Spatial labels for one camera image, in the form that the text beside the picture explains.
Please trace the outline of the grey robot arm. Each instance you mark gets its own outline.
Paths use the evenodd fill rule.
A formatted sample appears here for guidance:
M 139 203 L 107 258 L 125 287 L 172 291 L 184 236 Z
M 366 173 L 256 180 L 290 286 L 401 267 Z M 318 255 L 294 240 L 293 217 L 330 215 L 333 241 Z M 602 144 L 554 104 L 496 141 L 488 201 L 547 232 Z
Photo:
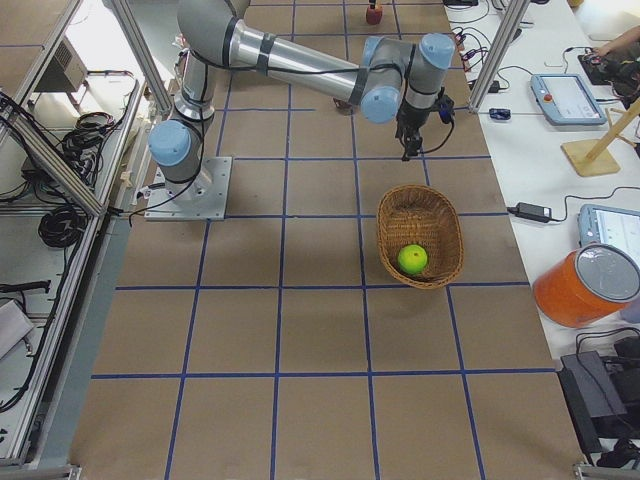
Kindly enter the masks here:
M 396 123 L 404 160 L 422 150 L 429 115 L 454 122 L 444 79 L 455 53 L 444 34 L 419 42 L 370 36 L 360 64 L 281 39 L 246 25 L 246 1 L 182 1 L 177 12 L 187 42 L 181 90 L 171 116 L 148 137 L 170 199 L 198 201 L 212 179 L 204 166 L 204 137 L 214 115 L 215 72 L 255 72 L 301 85 L 360 109 L 374 124 Z

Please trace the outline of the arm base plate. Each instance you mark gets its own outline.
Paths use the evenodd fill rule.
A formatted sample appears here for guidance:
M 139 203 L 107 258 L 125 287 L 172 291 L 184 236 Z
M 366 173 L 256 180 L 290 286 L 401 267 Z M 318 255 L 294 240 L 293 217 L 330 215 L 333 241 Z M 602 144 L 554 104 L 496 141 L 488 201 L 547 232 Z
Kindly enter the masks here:
M 149 221 L 223 221 L 232 172 L 233 158 L 206 157 L 199 176 L 183 193 L 183 186 L 167 183 L 159 167 L 156 182 L 164 186 L 153 189 L 148 199 L 148 209 L 143 212 Z

